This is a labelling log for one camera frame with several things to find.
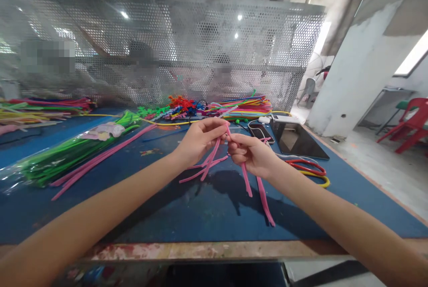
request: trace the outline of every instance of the green chair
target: green chair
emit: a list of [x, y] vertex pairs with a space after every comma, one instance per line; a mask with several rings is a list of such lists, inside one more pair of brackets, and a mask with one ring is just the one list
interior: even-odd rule
[[395, 115], [400, 112], [400, 110], [406, 110], [407, 109], [407, 105], [409, 104], [410, 100], [403, 100], [400, 101], [395, 108], [397, 109], [397, 111], [395, 111], [395, 113], [388, 119], [388, 121], [386, 121], [385, 123], [383, 123], [379, 129], [376, 131], [376, 135], [378, 135], [383, 129], [384, 127], [387, 126], [387, 124], [395, 117]]

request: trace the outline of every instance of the concrete floor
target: concrete floor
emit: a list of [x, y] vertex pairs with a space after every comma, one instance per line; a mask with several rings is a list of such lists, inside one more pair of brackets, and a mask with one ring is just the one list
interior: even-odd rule
[[[307, 119], [309, 112], [310, 109], [305, 108], [304, 102], [301, 102], [300, 108], [294, 105], [291, 110], [301, 122]], [[428, 221], [428, 158], [424, 155], [426, 149], [414, 146], [398, 155], [394, 150], [400, 143], [388, 139], [376, 143], [378, 138], [375, 131], [356, 127], [346, 141], [339, 144], [329, 142], [329, 145], [402, 204]], [[296, 281], [340, 262], [341, 260], [295, 261], [286, 262], [286, 268], [290, 278]], [[368, 273], [323, 286], [377, 287], [383, 284], [373, 274]]]

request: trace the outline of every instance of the blue table surface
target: blue table surface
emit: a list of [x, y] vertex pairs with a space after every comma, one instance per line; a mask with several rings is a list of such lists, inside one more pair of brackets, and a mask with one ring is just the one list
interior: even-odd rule
[[[117, 113], [100, 110], [97, 113]], [[45, 127], [40, 135], [13, 141], [16, 131], [0, 137], [0, 168], [34, 154], [46, 147], [112, 120], [108, 117], [78, 117], [56, 126]], [[138, 130], [124, 136], [133, 136]], [[20, 186], [10, 195], [0, 194], [0, 244], [16, 244], [55, 217], [116, 184], [173, 151], [185, 132], [158, 140], [144, 139], [172, 133], [175, 130], [157, 128], [135, 140], [107, 158], [75, 183], [57, 201], [51, 198], [60, 188], [39, 189]], [[241, 128], [231, 132], [246, 133]], [[331, 185], [327, 190], [346, 199], [379, 219], [403, 238], [426, 238], [428, 228], [390, 197], [350, 167], [334, 152], [320, 143], [330, 156], [319, 160], [326, 169]], [[142, 151], [157, 149], [141, 156]], [[227, 147], [219, 148], [217, 157], [226, 155]], [[276, 222], [271, 227], [264, 215], [255, 176], [249, 175], [253, 197], [245, 191], [240, 167], [230, 158], [210, 169], [204, 182], [199, 178], [183, 184], [178, 181], [198, 170], [188, 170], [172, 180], [158, 194], [113, 229], [102, 242], [212, 242], [329, 239], [328, 235], [289, 199], [263, 181], [269, 209]], [[2, 188], [10, 185], [1, 180]]]

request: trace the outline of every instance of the hand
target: hand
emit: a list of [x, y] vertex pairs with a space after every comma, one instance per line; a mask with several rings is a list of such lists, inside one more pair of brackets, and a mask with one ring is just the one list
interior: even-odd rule
[[184, 159], [187, 168], [196, 164], [215, 145], [218, 137], [221, 137], [220, 144], [224, 144], [226, 125], [230, 123], [219, 118], [193, 123], [173, 153]]
[[237, 165], [245, 162], [247, 171], [255, 176], [268, 179], [275, 165], [283, 163], [268, 146], [255, 137], [234, 133], [227, 140], [233, 162]]

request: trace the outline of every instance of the finger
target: finger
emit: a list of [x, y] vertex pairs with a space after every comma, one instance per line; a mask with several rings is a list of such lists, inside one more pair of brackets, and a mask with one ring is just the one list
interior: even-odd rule
[[232, 139], [233, 142], [236, 142], [238, 144], [243, 144], [248, 147], [253, 147], [256, 145], [263, 144], [259, 139], [255, 137], [250, 137], [240, 133], [233, 133], [230, 135], [230, 138]]
[[226, 133], [226, 125], [221, 125], [211, 131], [205, 132], [204, 137], [206, 141], [212, 141], [214, 139], [217, 139], [218, 137], [224, 135]]
[[237, 148], [235, 150], [228, 150], [228, 152], [231, 155], [233, 155], [233, 154], [246, 155], [247, 154], [247, 150], [246, 149], [241, 149], [241, 148]]
[[219, 119], [219, 118], [206, 118], [199, 121], [198, 124], [199, 124], [199, 127], [204, 131], [205, 130], [210, 131], [221, 126], [230, 125], [230, 123], [227, 122], [226, 120]]
[[232, 161], [237, 165], [241, 165], [247, 161], [247, 157], [243, 155], [232, 155]]
[[231, 140], [228, 140], [227, 146], [229, 147], [229, 150], [236, 150], [236, 148], [238, 148], [237, 143], [232, 142]]

